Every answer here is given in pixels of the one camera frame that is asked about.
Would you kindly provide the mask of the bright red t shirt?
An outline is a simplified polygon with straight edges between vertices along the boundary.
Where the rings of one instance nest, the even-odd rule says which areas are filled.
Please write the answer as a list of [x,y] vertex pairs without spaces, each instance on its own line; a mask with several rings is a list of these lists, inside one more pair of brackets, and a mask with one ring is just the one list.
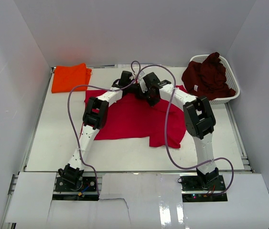
[[[151,107],[147,101],[137,99],[133,94],[127,94],[109,107],[107,122],[95,140],[148,137],[150,147],[164,146],[167,107],[168,102],[165,100],[160,100]],[[167,127],[169,147],[179,149],[185,133],[183,111],[172,104]]]

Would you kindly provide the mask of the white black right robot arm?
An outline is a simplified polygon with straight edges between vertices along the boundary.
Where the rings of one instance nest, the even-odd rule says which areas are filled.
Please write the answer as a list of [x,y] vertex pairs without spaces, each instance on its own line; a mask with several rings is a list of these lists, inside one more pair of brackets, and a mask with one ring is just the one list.
[[209,100],[190,95],[168,80],[160,81],[155,73],[139,77],[138,81],[151,106],[165,100],[183,110],[186,131],[194,140],[197,154],[197,184],[200,189],[209,190],[219,176],[212,144],[216,120]]

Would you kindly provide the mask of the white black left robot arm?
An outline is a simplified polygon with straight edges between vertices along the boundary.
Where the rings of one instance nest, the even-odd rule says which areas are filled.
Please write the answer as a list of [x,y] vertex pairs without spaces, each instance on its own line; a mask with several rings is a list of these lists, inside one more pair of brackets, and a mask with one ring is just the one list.
[[133,93],[142,97],[147,91],[146,84],[142,80],[142,70],[139,70],[134,79],[132,73],[123,71],[121,77],[114,81],[111,88],[97,97],[89,97],[83,114],[81,134],[75,134],[77,149],[64,168],[58,170],[62,180],[71,190],[78,190],[82,186],[82,174],[86,167],[94,170],[85,160],[92,143],[105,126],[108,118],[108,109],[127,93]]

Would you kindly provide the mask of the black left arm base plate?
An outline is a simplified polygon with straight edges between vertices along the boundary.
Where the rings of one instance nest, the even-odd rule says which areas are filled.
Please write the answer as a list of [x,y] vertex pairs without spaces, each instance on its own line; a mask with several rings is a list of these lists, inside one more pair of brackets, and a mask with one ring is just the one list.
[[53,200],[98,201],[96,178],[82,177],[77,181],[77,184],[74,185],[61,177],[57,177],[54,186]]

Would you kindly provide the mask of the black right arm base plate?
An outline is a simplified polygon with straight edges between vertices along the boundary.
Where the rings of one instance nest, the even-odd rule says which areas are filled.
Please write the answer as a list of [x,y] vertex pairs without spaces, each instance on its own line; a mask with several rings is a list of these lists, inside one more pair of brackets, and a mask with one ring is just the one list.
[[219,195],[226,189],[222,175],[208,185],[198,176],[181,176],[177,182],[182,186],[183,203],[228,201],[226,193]]

